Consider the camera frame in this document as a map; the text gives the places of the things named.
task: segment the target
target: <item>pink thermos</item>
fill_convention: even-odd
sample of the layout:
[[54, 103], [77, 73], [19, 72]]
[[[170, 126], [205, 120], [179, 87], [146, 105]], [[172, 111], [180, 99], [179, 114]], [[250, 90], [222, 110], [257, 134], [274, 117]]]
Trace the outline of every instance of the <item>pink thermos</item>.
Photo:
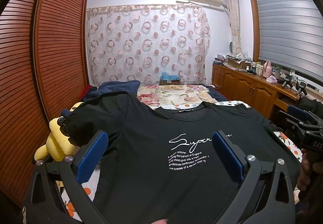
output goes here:
[[272, 75], [273, 69], [271, 67], [271, 61], [266, 61], [264, 64], [264, 73], [263, 77], [268, 78], [270, 75]]

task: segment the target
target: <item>cardboard box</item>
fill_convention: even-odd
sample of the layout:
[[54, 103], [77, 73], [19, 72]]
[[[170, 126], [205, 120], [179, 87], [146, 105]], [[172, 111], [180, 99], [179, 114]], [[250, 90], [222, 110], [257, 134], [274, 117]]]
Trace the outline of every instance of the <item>cardboard box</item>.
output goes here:
[[228, 65], [235, 68], [235, 69], [246, 69], [247, 66], [251, 66], [250, 63], [246, 63], [242, 61], [241, 63], [237, 63], [235, 60], [228, 58]]
[[159, 85], [180, 85], [180, 80], [160, 80]]

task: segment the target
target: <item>clothing tag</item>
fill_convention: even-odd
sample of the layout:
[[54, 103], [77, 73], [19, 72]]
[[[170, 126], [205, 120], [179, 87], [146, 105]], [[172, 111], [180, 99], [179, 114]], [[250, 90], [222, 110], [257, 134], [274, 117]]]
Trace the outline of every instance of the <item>clothing tag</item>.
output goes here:
[[194, 111], [194, 108], [178, 110], [179, 113], [181, 113], [181, 112], [189, 112], [189, 111]]

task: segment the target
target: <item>wooden sliding door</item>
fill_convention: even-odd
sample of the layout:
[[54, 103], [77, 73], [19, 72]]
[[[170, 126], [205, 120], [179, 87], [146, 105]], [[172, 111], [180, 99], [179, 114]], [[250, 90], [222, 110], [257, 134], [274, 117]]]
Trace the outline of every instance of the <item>wooden sliding door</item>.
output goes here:
[[48, 122], [88, 85], [86, 0], [10, 0], [0, 16], [0, 189], [22, 206]]

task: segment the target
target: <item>window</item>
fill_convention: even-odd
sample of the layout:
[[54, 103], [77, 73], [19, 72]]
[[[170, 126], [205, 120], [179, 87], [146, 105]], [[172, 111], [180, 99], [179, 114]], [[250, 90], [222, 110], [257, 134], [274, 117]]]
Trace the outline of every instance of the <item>window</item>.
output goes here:
[[259, 59], [323, 82], [323, 18], [312, 0], [256, 0]]

